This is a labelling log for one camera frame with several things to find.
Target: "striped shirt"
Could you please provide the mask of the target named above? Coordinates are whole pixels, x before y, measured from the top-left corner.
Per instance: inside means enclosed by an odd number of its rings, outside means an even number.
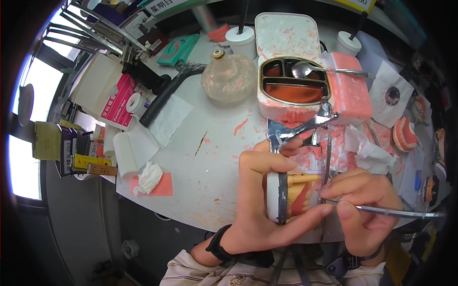
[[[182,250],[174,259],[169,261],[167,272],[162,278],[161,286],[266,286],[276,268],[260,268],[236,263],[230,267],[206,267],[197,263],[193,257]],[[379,284],[385,262],[375,267],[360,266],[348,271],[344,277],[329,276],[324,267],[315,263],[305,265],[312,285],[324,286],[375,286]],[[288,257],[283,264],[283,270],[278,280],[278,286],[302,285],[294,260]]]

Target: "spoon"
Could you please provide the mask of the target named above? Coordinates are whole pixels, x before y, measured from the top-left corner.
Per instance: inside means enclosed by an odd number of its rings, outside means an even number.
[[[304,78],[308,76],[313,70],[340,72],[340,73],[344,73],[348,75],[361,76],[365,78],[375,79],[375,76],[365,71],[345,70],[345,69],[322,69],[322,68],[312,66],[311,64],[305,61],[298,62],[297,64],[293,65],[293,68],[292,68],[293,76],[295,78]]]

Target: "pink wax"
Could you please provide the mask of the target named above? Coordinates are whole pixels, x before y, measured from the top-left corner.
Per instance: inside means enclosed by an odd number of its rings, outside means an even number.
[[[358,59],[347,54],[332,52],[322,56],[328,68],[361,70]],[[330,102],[333,111],[340,115],[339,121],[346,124],[345,119],[356,119],[362,122],[371,118],[372,105],[363,77],[336,72],[328,72],[327,76],[333,95]]]

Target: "hand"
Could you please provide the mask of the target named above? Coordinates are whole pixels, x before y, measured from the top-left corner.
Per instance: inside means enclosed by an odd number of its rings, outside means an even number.
[[[374,254],[399,221],[394,216],[360,212],[355,205],[403,209],[388,178],[372,175],[362,168],[336,176],[323,187],[320,196],[329,200],[340,196],[337,213],[345,235],[345,246],[355,256]]]
[[[302,139],[289,142],[280,154],[299,153]],[[268,172],[288,172],[296,163],[280,154],[269,152],[270,143],[264,140],[253,151],[244,151],[239,157],[239,184],[237,191],[237,218],[224,233],[220,245],[230,254],[262,251],[290,245],[298,237],[320,224],[331,213],[333,206],[321,204],[309,209],[288,224],[279,226],[266,215],[263,180]]]

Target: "wrist strap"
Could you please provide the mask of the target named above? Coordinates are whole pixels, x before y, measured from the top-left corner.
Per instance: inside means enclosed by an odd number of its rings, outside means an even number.
[[[274,262],[272,250],[252,251],[236,255],[227,253],[224,250],[224,248],[219,245],[219,243],[221,241],[221,238],[223,237],[223,234],[230,227],[231,224],[220,228],[215,233],[215,235],[213,236],[212,240],[210,241],[209,245],[205,250],[211,252],[216,258],[223,261],[224,263],[233,261],[234,263],[239,262],[263,268],[269,268],[272,265],[272,263]]]
[[[333,262],[326,265],[326,272],[329,275],[342,277],[347,273],[348,270],[353,270],[361,266],[361,261],[374,259],[382,250],[384,243],[380,244],[377,251],[369,256],[354,256],[347,250],[344,251],[339,257]]]
[[[219,245],[219,242],[221,241],[221,238],[223,237],[223,234],[226,232],[228,228],[231,227],[232,224],[228,224],[222,228],[220,228],[215,235],[213,236],[212,240],[210,241],[209,245],[205,249],[206,251],[211,252],[216,258],[223,262],[228,262],[234,259],[235,257],[233,255],[230,255],[227,253],[224,248],[222,248]]]

